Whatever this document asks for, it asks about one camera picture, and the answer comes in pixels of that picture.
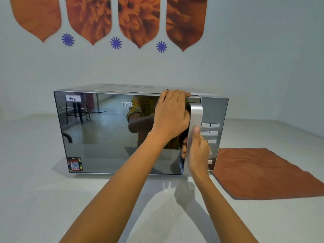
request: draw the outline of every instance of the ifb logo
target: ifb logo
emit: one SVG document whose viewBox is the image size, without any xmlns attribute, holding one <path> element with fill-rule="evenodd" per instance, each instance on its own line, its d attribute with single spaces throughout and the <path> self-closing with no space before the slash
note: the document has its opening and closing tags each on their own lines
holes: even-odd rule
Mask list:
<svg viewBox="0 0 324 243">
<path fill-rule="evenodd" d="M 133 103 L 132 102 L 122 102 L 121 105 L 130 107 L 130 106 L 133 106 Z"/>
</svg>

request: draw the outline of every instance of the orange towel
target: orange towel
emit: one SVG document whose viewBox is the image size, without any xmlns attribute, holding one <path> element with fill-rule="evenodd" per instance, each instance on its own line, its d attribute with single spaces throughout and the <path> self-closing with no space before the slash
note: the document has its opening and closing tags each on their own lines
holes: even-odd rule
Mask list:
<svg viewBox="0 0 324 243">
<path fill-rule="evenodd" d="M 236 200 L 324 196 L 324 183 L 266 148 L 221 148 L 212 174 Z"/>
</svg>

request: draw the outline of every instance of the flower image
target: flower image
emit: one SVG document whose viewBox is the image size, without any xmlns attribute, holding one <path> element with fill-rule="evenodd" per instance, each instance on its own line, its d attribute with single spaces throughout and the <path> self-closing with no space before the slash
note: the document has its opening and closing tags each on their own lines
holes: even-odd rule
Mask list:
<svg viewBox="0 0 324 243">
<path fill-rule="evenodd" d="M 119 27 L 138 48 L 152 41 L 160 24 L 160 0 L 118 0 Z"/>
<path fill-rule="evenodd" d="M 204 32 L 207 0 L 168 0 L 167 35 L 182 51 Z"/>
<path fill-rule="evenodd" d="M 163 41 L 157 43 L 157 51 L 164 53 L 167 50 L 167 44 Z"/>
<path fill-rule="evenodd" d="M 59 0 L 10 0 L 10 3 L 18 24 L 42 42 L 61 27 Z"/>
<path fill-rule="evenodd" d="M 110 0 L 66 0 L 71 27 L 92 45 L 111 30 Z"/>
<path fill-rule="evenodd" d="M 112 48 L 120 49 L 122 46 L 121 40 L 118 37 L 114 37 L 110 41 Z"/>
<path fill-rule="evenodd" d="M 62 36 L 62 42 L 66 46 L 70 47 L 70 46 L 73 46 L 73 44 L 74 44 L 74 38 L 72 35 L 66 33 L 66 34 L 63 34 L 63 36 Z"/>
</svg>

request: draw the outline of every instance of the microwave oven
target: microwave oven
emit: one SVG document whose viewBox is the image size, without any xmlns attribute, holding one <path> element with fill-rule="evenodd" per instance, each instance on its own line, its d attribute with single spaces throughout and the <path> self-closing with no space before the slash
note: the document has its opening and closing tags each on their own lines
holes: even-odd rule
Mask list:
<svg viewBox="0 0 324 243">
<path fill-rule="evenodd" d="M 95 84 L 54 91 L 67 167 L 73 173 L 114 174 L 144 141 L 153 126 L 154 109 L 166 87 Z M 185 89 L 188 129 L 163 149 L 150 174 L 190 176 L 188 157 L 195 126 L 211 148 L 214 170 L 228 98 Z M 188 136 L 186 159 L 181 147 Z"/>
</svg>

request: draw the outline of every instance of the silver door handle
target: silver door handle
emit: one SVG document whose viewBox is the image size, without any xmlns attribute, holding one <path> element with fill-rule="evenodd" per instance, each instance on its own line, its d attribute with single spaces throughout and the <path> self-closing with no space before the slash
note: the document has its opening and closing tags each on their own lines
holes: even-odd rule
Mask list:
<svg viewBox="0 0 324 243">
<path fill-rule="evenodd" d="M 203 108 L 200 103 L 188 103 L 187 105 L 190 109 L 190 123 L 188 128 L 188 140 L 187 140 L 187 152 L 186 152 L 186 158 L 184 160 L 184 169 L 183 169 L 183 175 L 184 176 L 191 176 L 189 171 L 189 153 L 190 153 L 190 147 L 192 143 L 192 133 L 193 129 L 198 126 L 201 126 L 202 116 L 203 116 Z"/>
</svg>

